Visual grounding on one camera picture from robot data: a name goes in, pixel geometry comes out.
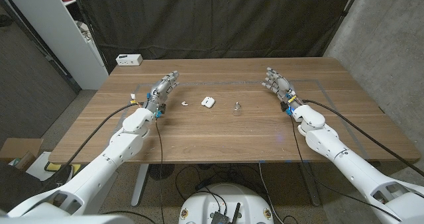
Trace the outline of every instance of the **electric cord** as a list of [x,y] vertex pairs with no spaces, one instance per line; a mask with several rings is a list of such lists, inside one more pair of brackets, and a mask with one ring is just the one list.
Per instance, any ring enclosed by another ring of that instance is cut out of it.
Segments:
[[346,121],[349,125],[352,125],[353,128],[355,128],[357,131],[359,131],[361,134],[363,134],[366,138],[370,139],[372,142],[374,142],[375,144],[377,144],[378,146],[380,146],[381,148],[383,148],[385,151],[387,151],[389,154],[393,155],[399,161],[403,162],[408,167],[412,168],[413,170],[415,170],[417,173],[419,173],[421,176],[424,177],[424,171],[422,171],[419,168],[415,167],[410,162],[408,162],[407,160],[405,160],[404,158],[402,158],[401,156],[399,156],[398,154],[396,154],[395,152],[393,152],[392,150],[390,150],[388,147],[384,146],[382,143],[380,143],[376,139],[372,138],[369,134],[367,134],[365,131],[363,131],[362,129],[360,129],[359,127],[357,127],[354,123],[352,123],[351,121],[349,121],[346,117],[344,117],[339,112],[335,111],[334,109],[331,109],[330,107],[327,107],[326,105],[323,105],[323,104],[321,104],[319,102],[316,102],[316,101],[305,99],[305,100],[303,100],[303,102],[304,103],[314,103],[314,104],[319,105],[321,107],[324,107],[327,110],[329,110],[329,111],[333,112],[334,114],[338,115],[341,119],[343,119],[344,121]]
[[108,211],[105,213],[102,213],[102,215],[106,215],[106,214],[114,214],[114,213],[129,213],[129,214],[133,214],[133,215],[137,215],[139,217],[143,217],[147,220],[149,220],[151,223],[156,224],[153,220],[151,220],[149,217],[143,215],[143,214],[139,214],[139,213],[135,213],[133,211]]
[[295,131],[295,127],[294,127],[294,122],[293,122],[293,117],[290,117],[291,119],[291,124],[292,124],[292,126],[293,126],[293,135],[294,135],[294,139],[295,139],[295,141],[296,141],[296,146],[297,146],[297,151],[299,152],[299,157],[300,157],[300,160],[301,160],[301,162],[302,162],[302,164],[303,164],[303,168],[305,168],[305,170],[306,170],[306,172],[318,183],[318,184],[321,184],[323,187],[325,187],[325,188],[327,188],[327,189],[329,189],[329,190],[331,190],[331,191],[333,191],[333,192],[335,192],[335,193],[338,193],[338,194],[340,194],[340,195],[342,195],[342,196],[345,196],[345,197],[348,197],[348,198],[350,198],[350,199],[353,199],[353,200],[355,200],[355,201],[359,201],[360,203],[363,203],[363,204],[366,204],[366,205],[369,205],[370,207],[373,207],[373,208],[375,208],[375,209],[378,209],[378,210],[380,210],[380,211],[382,211],[382,212],[384,212],[385,214],[387,214],[387,215],[389,215],[390,217],[393,217],[394,219],[396,219],[397,221],[399,221],[399,222],[401,222],[402,220],[401,219],[399,219],[399,218],[397,218],[395,215],[393,215],[393,214],[391,214],[390,212],[388,212],[388,211],[386,211],[386,210],[384,210],[384,209],[382,209],[382,208],[379,208],[379,207],[377,207],[376,205],[372,205],[371,203],[367,203],[367,202],[365,202],[365,201],[362,201],[362,200],[360,200],[360,199],[358,199],[358,198],[355,198],[355,197],[352,197],[352,196],[349,196],[349,195],[347,195],[347,194],[344,194],[344,193],[342,193],[342,192],[340,192],[340,191],[338,191],[338,190],[336,190],[336,189],[334,189],[334,188],[331,188],[331,187],[329,187],[329,186],[327,186],[327,185],[325,185],[325,184],[323,184],[321,181],[319,181],[311,172],[309,172],[309,170],[306,168],[306,166],[305,166],[305,162],[303,161],[303,158],[302,158],[302,155],[301,155],[301,153],[300,153],[300,148],[299,148],[299,143],[297,142],[297,138],[296,138],[296,131]]
[[[254,169],[253,167],[251,167],[251,166],[249,166],[249,165],[245,165],[245,164],[235,164],[235,166],[230,165],[229,167],[228,167],[228,166],[219,166],[219,165],[214,164],[214,166],[216,166],[216,167],[218,167],[218,168],[226,168],[226,169],[228,169],[228,170],[234,170],[234,171],[235,171],[235,168],[237,168],[237,170],[240,172],[240,176],[241,176],[241,178],[242,178],[242,180],[243,180],[243,182],[244,182],[242,185],[244,185],[244,186],[248,186],[248,188],[250,188],[250,189],[254,190],[254,191],[255,191],[256,193],[258,193],[258,194],[266,194],[266,192],[265,192],[265,190],[264,190],[264,186],[263,186],[262,184],[255,184],[255,183],[253,183],[253,182],[251,182],[251,181],[248,181],[248,180],[244,177],[244,175],[243,175],[243,172],[242,172],[241,168],[250,168],[250,169],[251,169],[251,170],[253,170],[256,174],[258,174],[258,177],[260,177],[259,172],[258,172],[256,169]],[[218,176],[218,177],[219,177],[220,179],[222,179],[222,180],[225,180],[225,181],[227,181],[227,180],[228,180],[228,178],[223,178],[221,175],[219,175],[220,173],[224,173],[224,174],[227,174],[227,175],[228,175],[228,173],[221,172],[221,171],[217,172],[215,169],[213,169],[213,171],[215,172],[215,175],[213,175],[212,177],[214,177],[214,176]]]
[[[207,187],[205,187],[206,188],[206,190],[210,193],[210,194],[212,194],[212,192],[211,192],[211,190],[209,190],[209,188],[207,188]],[[212,194],[212,196],[213,196],[213,198],[215,198],[215,201],[217,201],[217,204],[218,204],[218,212],[219,213],[221,213],[221,205],[219,205],[219,201],[218,201],[218,199],[217,199],[217,197],[215,197],[215,195],[214,194]]]
[[162,138],[160,137],[160,132],[158,128],[158,119],[155,120],[156,130],[158,131],[159,142],[160,142],[160,168],[159,168],[159,192],[160,192],[160,212],[162,214],[162,222],[165,224],[164,219],[164,203],[162,199],[162,165],[164,163],[164,151],[162,149]]
[[177,173],[177,175],[175,176],[175,187],[176,187],[176,189],[177,189],[178,194],[180,195],[180,197],[181,197],[184,201],[186,201],[187,199],[183,196],[183,194],[181,193],[180,189],[178,188],[177,181],[178,181],[178,176],[179,176],[179,175],[180,175],[180,174],[181,174],[184,170],[186,170],[187,168],[194,168],[194,169],[196,170],[196,172],[197,172],[197,177],[199,177],[199,182],[201,182],[201,178],[200,178],[199,170],[197,170],[197,168],[196,168],[195,166],[192,166],[192,165],[186,166],[186,167],[184,167],[183,169],[181,169],[181,170]]
[[220,196],[220,195],[218,195],[218,194],[215,194],[215,193],[213,193],[213,192],[210,192],[210,191],[197,191],[197,192],[195,192],[195,194],[198,194],[198,193],[207,193],[207,194],[212,194],[212,196],[217,196],[217,197],[219,197],[219,198],[221,198],[221,200],[223,200],[223,202],[224,202],[224,205],[225,205],[225,210],[224,210],[224,215],[226,215],[227,214],[227,203],[225,202],[225,200]]
[[285,216],[284,218],[283,218],[283,222],[288,218],[288,217],[291,217],[291,218],[293,218],[294,219],[294,221],[296,222],[296,224],[297,224],[297,220],[296,220],[296,218],[294,218],[294,216],[292,216],[292,215],[287,215],[287,216]]
[[74,160],[74,158],[81,152],[81,150],[84,148],[84,146],[88,143],[88,141],[96,134],[96,132],[106,123],[106,121],[108,121],[112,116],[116,115],[118,112],[122,111],[123,109],[126,109],[128,107],[131,107],[133,105],[137,105],[137,103],[131,103],[128,104],[122,108],[117,109],[116,111],[112,112],[112,114],[110,114],[108,117],[106,117],[106,119],[104,119],[99,126],[97,126],[97,128],[86,138],[86,140],[81,144],[81,146],[79,146],[79,148],[74,152],[74,154],[71,156],[71,158],[64,164],[62,165],[59,170],[57,172],[55,172],[52,177],[50,177],[50,181],[47,182],[46,185],[44,185],[40,191],[38,192],[39,194],[44,192],[45,189],[47,187],[50,187],[50,185],[55,182],[55,177],[57,177],[59,174],[61,174],[63,172],[63,170],[65,170],[65,167],[67,167],[68,165],[71,164],[71,162]]
[[258,163],[258,165],[259,165],[259,174],[260,174],[260,179],[262,180],[262,184],[264,184],[264,188],[265,188],[265,190],[266,190],[266,195],[268,196],[268,200],[270,200],[270,206],[271,206],[271,208],[272,208],[272,211],[273,211],[273,212],[274,212],[274,214],[276,215],[277,220],[278,220],[281,224],[284,224],[284,222],[281,220],[281,218],[278,216],[278,214],[277,214],[276,210],[274,209],[274,205],[272,205],[272,201],[271,201],[270,194],[269,194],[269,192],[268,192],[268,188],[266,188],[266,184],[265,184],[264,178],[262,177],[262,168],[260,167],[260,163]]
[[215,176],[218,176],[218,178],[220,178],[220,179],[222,179],[222,180],[225,180],[225,181],[227,181],[228,180],[228,178],[224,178],[224,177],[222,177],[220,174],[225,174],[225,175],[227,175],[227,173],[226,172],[223,172],[223,171],[216,171],[213,167],[212,167],[212,170],[214,171],[214,175],[212,175],[212,177],[211,178],[213,178],[213,177],[215,177]]

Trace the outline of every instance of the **white robot body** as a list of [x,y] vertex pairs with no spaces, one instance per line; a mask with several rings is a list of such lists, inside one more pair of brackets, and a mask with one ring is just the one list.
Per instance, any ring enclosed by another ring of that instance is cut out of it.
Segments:
[[[212,184],[208,186],[210,192],[221,196],[227,204],[226,216],[228,221],[233,223],[237,203],[240,203],[238,211],[237,224],[260,223],[271,224],[274,220],[271,215],[271,209],[268,203],[254,191],[230,183]],[[206,192],[197,192],[189,197],[183,204],[179,224],[209,224],[212,223],[213,214],[218,211],[217,200],[220,205],[221,214],[224,214],[225,204],[218,196]]]

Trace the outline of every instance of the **black cable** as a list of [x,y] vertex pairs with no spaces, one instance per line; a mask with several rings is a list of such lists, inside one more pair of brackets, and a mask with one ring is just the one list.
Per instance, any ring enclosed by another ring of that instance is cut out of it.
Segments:
[[286,218],[288,218],[288,217],[291,217],[291,218],[293,218],[294,219],[294,221],[296,222],[296,224],[297,224],[297,220],[296,220],[296,218],[294,218],[294,216],[292,216],[292,215],[287,215],[287,216],[285,216],[284,218],[283,218],[283,222],[286,220]]
[[398,154],[396,154],[395,152],[393,152],[392,150],[390,150],[388,147],[384,146],[382,143],[378,142],[376,139],[372,138],[369,134],[365,133],[365,131],[363,131],[362,129],[360,129],[359,127],[357,127],[354,123],[350,122],[346,117],[344,117],[343,115],[341,115],[339,112],[335,111],[334,109],[331,109],[330,107],[327,107],[326,105],[323,105],[319,102],[316,101],[312,101],[312,100],[303,100],[304,103],[314,103],[316,105],[319,105],[321,107],[326,108],[327,110],[333,112],[334,114],[338,115],[341,119],[343,119],[344,121],[346,121],[349,125],[352,125],[353,128],[355,128],[357,131],[359,131],[361,134],[365,135],[366,138],[370,139],[372,142],[376,143],[378,146],[380,146],[381,148],[383,148],[385,151],[387,151],[389,154],[395,156],[395,158],[397,158],[398,160],[400,160],[401,162],[403,162],[404,164],[406,164],[408,167],[412,168],[413,170],[415,170],[417,173],[419,173],[421,176],[424,177],[424,172],[422,170],[420,170],[419,168],[415,167],[414,165],[412,165],[410,162],[408,162],[407,160],[405,160],[404,158],[402,158],[401,156],[399,156]]
[[57,177],[60,173],[63,172],[63,170],[65,169],[65,167],[67,167],[68,165],[71,164],[71,162],[74,160],[74,158],[81,152],[81,150],[84,148],[84,146],[88,143],[88,141],[94,136],[94,134],[106,123],[107,120],[109,120],[112,116],[116,115],[118,112],[122,111],[123,109],[126,109],[128,107],[131,107],[133,105],[137,105],[137,103],[131,103],[129,105],[126,105],[122,108],[117,109],[116,111],[114,111],[112,114],[110,114],[108,117],[106,117],[106,119],[104,119],[100,125],[86,138],[86,140],[81,144],[81,146],[74,152],[74,154],[71,156],[71,158],[64,164],[62,165],[59,170],[57,172],[55,172],[52,177],[50,177],[50,181],[44,185],[40,191],[38,192],[39,194],[44,192],[45,188],[49,187],[52,182],[55,182],[55,178],[53,177]]
[[[246,184],[249,184],[249,186],[251,187],[251,189],[253,189],[256,193],[258,193],[258,194],[267,194],[266,193],[266,190],[264,189],[264,186],[263,186],[263,184],[261,183],[261,184],[255,184],[255,183],[253,183],[253,182],[250,182],[250,181],[248,181],[245,177],[244,177],[244,175],[243,175],[243,172],[242,172],[242,170],[240,169],[240,167],[245,167],[245,168],[250,168],[251,170],[253,170],[254,172],[256,172],[256,174],[258,174],[258,177],[260,177],[260,174],[259,174],[259,171],[257,171],[256,169],[254,169],[253,167],[251,167],[251,166],[249,166],[249,165],[246,165],[246,164],[235,164],[235,166],[229,166],[229,167],[227,167],[227,166],[219,166],[219,165],[216,165],[216,164],[214,164],[214,166],[216,166],[216,167],[218,167],[218,168],[226,168],[226,169],[229,169],[229,170],[235,170],[235,167],[237,167],[237,169],[239,170],[239,172],[240,172],[240,175],[241,175],[241,178],[243,179],[243,181],[244,181],[244,183],[243,183],[243,185],[246,185]],[[220,179],[222,179],[222,180],[224,180],[224,181],[227,181],[228,180],[228,178],[223,178],[221,175],[219,175],[220,173],[224,173],[224,174],[227,174],[227,173],[225,173],[225,172],[222,172],[222,171],[216,171],[215,169],[213,169],[213,171],[215,172],[215,174],[214,175],[212,175],[212,177],[210,177],[210,178],[213,178],[213,177],[215,177],[215,176],[218,176]]]
[[129,213],[129,214],[133,214],[133,215],[137,215],[137,216],[139,216],[139,217],[143,217],[143,218],[146,218],[147,220],[149,220],[151,223],[153,223],[153,224],[156,224],[153,220],[151,220],[149,217],[147,217],[147,216],[145,216],[145,215],[143,215],[143,214],[139,214],[139,213],[135,213],[135,212],[133,212],[133,211],[108,211],[108,212],[105,212],[105,213],[102,213],[103,215],[106,215],[106,214],[114,214],[114,213]]
[[294,135],[294,139],[295,139],[295,141],[296,141],[296,146],[297,146],[297,151],[299,152],[299,157],[300,157],[300,160],[301,160],[301,162],[302,162],[302,164],[303,164],[303,168],[305,168],[305,170],[306,170],[306,172],[318,183],[318,184],[321,184],[322,186],[324,186],[325,188],[327,188],[327,189],[329,189],[329,190],[331,190],[331,191],[333,191],[333,192],[336,192],[336,193],[338,193],[338,194],[340,194],[340,195],[342,195],[342,196],[345,196],[345,197],[348,197],[348,198],[350,198],[350,199],[353,199],[353,200],[355,200],[355,201],[359,201],[360,203],[363,203],[363,204],[366,204],[366,205],[369,205],[369,206],[371,206],[371,207],[373,207],[373,208],[375,208],[375,209],[378,209],[378,210],[380,210],[380,211],[382,211],[382,212],[384,212],[385,214],[387,214],[387,215],[389,215],[390,217],[393,217],[394,219],[396,219],[397,221],[399,221],[399,222],[401,222],[402,220],[401,219],[399,219],[399,218],[397,218],[395,215],[393,215],[393,214],[391,214],[390,212],[388,212],[388,211],[386,211],[386,210],[384,210],[384,209],[381,209],[381,208],[379,208],[379,207],[377,207],[376,205],[372,205],[371,203],[367,203],[367,202],[365,202],[365,201],[362,201],[362,200],[359,200],[358,198],[355,198],[355,197],[352,197],[352,196],[349,196],[349,195],[347,195],[347,194],[344,194],[344,193],[342,193],[342,192],[340,192],[340,191],[337,191],[337,190],[335,190],[334,188],[330,188],[329,186],[327,186],[327,185],[325,185],[325,184],[323,184],[322,182],[320,182],[312,173],[310,173],[309,172],[309,170],[306,168],[306,166],[305,166],[305,162],[303,161],[303,158],[302,158],[302,155],[301,155],[301,153],[300,153],[300,149],[299,149],[299,144],[297,143],[297,138],[296,138],[296,132],[295,132],[295,128],[294,128],[294,122],[293,122],[293,117],[290,117],[291,119],[291,124],[292,124],[292,126],[293,126],[293,135]]
[[219,213],[221,213],[221,205],[219,205],[219,201],[218,201],[218,199],[217,199],[217,197],[215,197],[215,195],[214,194],[212,194],[212,192],[211,192],[211,190],[209,190],[209,188],[207,188],[207,187],[205,187],[206,188],[206,190],[213,196],[213,198],[215,198],[215,201],[217,201],[217,204],[218,204],[218,212]]
[[227,214],[227,203],[225,202],[225,200],[224,200],[224,199],[223,199],[220,195],[218,195],[218,194],[216,194],[216,193],[213,193],[213,192],[209,192],[209,191],[197,191],[197,192],[195,192],[195,194],[197,194],[197,193],[199,193],[199,192],[204,192],[204,193],[207,193],[207,194],[212,194],[212,195],[215,195],[215,196],[217,196],[217,197],[221,198],[221,200],[223,200],[224,205],[225,205],[224,215],[226,215],[226,214]]
[[177,189],[178,194],[180,195],[180,197],[181,197],[184,201],[186,201],[186,198],[183,196],[183,194],[181,193],[180,189],[178,188],[177,180],[178,180],[178,176],[181,174],[181,172],[183,172],[183,171],[184,171],[185,169],[187,169],[187,168],[194,168],[194,169],[196,170],[196,172],[197,172],[197,176],[199,177],[199,182],[201,182],[201,178],[200,178],[199,170],[198,170],[195,166],[189,165],[189,166],[187,166],[187,167],[185,167],[185,168],[181,169],[181,170],[177,173],[177,175],[175,176],[175,187],[176,187],[176,189]]
[[165,224],[164,219],[164,203],[162,199],[162,165],[164,163],[164,151],[162,149],[162,138],[160,138],[159,128],[158,128],[158,119],[155,120],[156,130],[158,131],[159,142],[160,142],[160,168],[159,168],[159,192],[160,192],[160,212],[162,214],[162,222]]

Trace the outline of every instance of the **white power strip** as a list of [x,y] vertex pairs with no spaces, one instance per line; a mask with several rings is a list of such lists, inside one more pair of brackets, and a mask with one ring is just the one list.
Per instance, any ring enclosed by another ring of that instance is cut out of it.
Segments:
[[143,58],[140,54],[120,54],[116,61],[120,66],[138,66]]

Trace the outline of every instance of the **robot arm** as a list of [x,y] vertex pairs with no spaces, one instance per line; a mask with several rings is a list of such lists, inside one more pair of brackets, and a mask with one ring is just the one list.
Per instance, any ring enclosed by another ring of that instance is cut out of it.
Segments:
[[[152,95],[132,115],[123,121],[123,127],[109,141],[109,146],[90,162],[75,178],[65,185],[20,203],[9,213],[9,217],[63,217],[82,215],[90,201],[106,184],[113,172],[124,162],[140,152],[148,137],[149,126],[160,116],[161,107],[168,94],[177,86],[178,72],[172,72],[157,82]],[[60,205],[53,205],[61,199]]]
[[[424,187],[383,175],[343,144],[337,132],[325,123],[324,116],[303,104],[285,78],[271,68],[268,68],[267,75],[267,83],[262,85],[276,93],[282,109],[300,123],[297,129],[307,145],[329,159],[368,203],[402,221],[423,216]],[[383,211],[372,210],[382,223],[399,223]]]

